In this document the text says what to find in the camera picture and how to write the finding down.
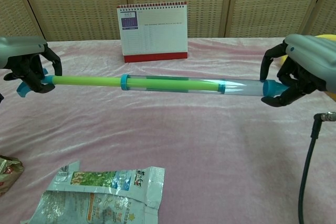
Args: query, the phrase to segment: yellow object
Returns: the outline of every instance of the yellow object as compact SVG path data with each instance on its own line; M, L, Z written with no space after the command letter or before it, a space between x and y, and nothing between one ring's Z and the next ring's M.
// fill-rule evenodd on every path
M322 34L322 35L317 35L315 37L325 38L325 39L336 41L336 35L335 34ZM280 59L281 65L284 64L286 59L287 59L287 55L281 57L281 59Z

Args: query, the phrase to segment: transparent plastic tube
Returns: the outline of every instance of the transparent plastic tube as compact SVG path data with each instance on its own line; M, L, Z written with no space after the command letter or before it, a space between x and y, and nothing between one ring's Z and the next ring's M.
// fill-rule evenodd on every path
M168 76L136 76L125 74L121 78L121 88L123 90L273 97L284 92L287 89L287 86L274 80L259 81Z

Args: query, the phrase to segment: pink tablecloth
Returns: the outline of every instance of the pink tablecloth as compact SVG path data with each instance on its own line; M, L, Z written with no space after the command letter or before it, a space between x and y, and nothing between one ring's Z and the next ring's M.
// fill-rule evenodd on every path
M265 50L281 41L190 39L186 60L130 64L119 41L49 45L64 75L258 79ZM319 92L275 109L259 97L101 87L58 86L23 99L18 84L1 81L0 153L20 158L26 170L0 199L0 223L29 219L56 170L77 160L90 171L165 167L161 224L297 223L312 117L336 110ZM334 136L334 124L325 123L306 187L306 223L335 223Z

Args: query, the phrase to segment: plastic snack bag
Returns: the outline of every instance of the plastic snack bag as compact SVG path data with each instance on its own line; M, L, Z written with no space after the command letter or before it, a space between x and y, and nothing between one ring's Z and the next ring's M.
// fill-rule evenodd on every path
M20 160L0 155L0 196L10 189L23 171Z
M140 169L143 174L136 175L139 170L116 171L104 173L83 173L79 170L79 162L62 167L46 192L43 193L38 207L30 221L22 221L23 224L158 224L158 208L162 198L162 187L164 169L149 167ZM151 181L144 183L146 179L156 179L161 184L161 193L157 194L154 188L154 195L151 195ZM120 191L130 191L133 186L142 190L132 191L131 195L138 199L148 196L155 202L157 208L146 205L146 198L143 201L127 196L120 196ZM107 193L100 193L102 187L113 188Z

